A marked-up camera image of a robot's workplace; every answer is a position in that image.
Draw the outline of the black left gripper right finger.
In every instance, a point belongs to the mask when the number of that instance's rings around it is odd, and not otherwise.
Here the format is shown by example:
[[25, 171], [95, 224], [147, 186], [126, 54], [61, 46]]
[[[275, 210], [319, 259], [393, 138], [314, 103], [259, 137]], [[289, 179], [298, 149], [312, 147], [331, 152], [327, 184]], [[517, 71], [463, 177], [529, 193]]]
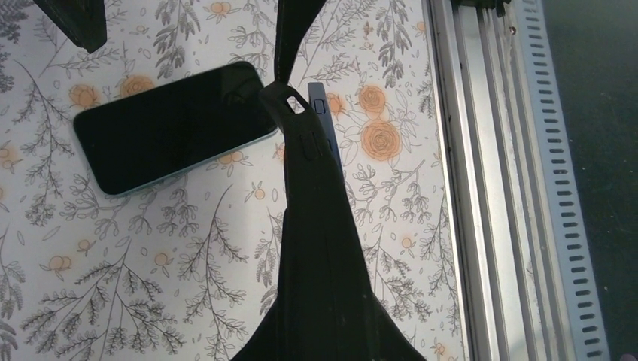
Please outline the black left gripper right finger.
[[374, 294], [370, 296], [369, 316], [369, 360], [426, 360], [410, 344]]

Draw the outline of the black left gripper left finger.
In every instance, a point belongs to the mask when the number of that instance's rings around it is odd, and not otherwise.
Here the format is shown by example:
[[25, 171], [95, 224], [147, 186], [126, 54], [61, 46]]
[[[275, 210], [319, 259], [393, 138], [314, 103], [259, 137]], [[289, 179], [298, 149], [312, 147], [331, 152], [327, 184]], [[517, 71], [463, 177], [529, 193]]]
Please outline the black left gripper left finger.
[[284, 360], [283, 350], [283, 312], [280, 304], [273, 304], [232, 361]]

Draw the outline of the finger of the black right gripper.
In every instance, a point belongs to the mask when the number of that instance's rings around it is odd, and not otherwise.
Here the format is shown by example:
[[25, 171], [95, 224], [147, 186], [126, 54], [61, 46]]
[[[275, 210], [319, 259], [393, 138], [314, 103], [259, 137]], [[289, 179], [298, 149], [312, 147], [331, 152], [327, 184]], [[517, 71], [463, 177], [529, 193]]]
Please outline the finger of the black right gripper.
[[275, 33], [274, 77], [289, 83], [303, 38], [326, 0], [279, 0]]
[[108, 40], [103, 0], [34, 0], [76, 46], [94, 53]]

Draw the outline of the black phone case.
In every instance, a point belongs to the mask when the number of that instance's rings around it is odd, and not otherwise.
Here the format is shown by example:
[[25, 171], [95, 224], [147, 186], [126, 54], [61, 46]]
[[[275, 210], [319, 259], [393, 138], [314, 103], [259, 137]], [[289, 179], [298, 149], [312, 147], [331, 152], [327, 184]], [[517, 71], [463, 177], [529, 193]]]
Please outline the black phone case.
[[372, 290], [342, 173], [311, 105], [274, 82], [260, 93], [284, 134], [287, 207], [277, 297], [284, 360], [369, 360]]

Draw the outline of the black phone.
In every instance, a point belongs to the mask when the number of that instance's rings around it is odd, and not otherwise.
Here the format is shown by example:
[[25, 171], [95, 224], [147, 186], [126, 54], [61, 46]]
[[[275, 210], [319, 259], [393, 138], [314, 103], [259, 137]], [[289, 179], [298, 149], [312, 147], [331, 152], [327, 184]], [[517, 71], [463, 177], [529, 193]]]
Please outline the black phone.
[[333, 158], [336, 161], [340, 172], [343, 173], [339, 145], [335, 134], [333, 118], [330, 113], [329, 102], [324, 89], [324, 85], [320, 82], [308, 83], [308, 97], [310, 105], [313, 107], [315, 113], [319, 116], [319, 120], [324, 134], [327, 137]]

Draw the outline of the dark green smartphone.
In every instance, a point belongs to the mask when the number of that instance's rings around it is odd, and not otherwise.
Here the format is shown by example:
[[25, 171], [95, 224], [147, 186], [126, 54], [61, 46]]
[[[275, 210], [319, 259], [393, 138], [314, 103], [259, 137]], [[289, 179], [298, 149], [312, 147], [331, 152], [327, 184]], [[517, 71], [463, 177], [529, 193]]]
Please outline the dark green smartphone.
[[234, 62], [82, 111], [73, 129], [99, 189], [118, 196], [275, 133], [262, 89]]

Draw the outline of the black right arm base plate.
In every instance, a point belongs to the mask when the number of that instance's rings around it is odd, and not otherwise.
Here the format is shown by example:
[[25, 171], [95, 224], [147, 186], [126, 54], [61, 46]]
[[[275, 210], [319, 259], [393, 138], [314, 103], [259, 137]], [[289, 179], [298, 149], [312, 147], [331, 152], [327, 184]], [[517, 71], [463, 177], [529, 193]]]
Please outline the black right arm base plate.
[[453, 0], [455, 5], [502, 11], [511, 0]]

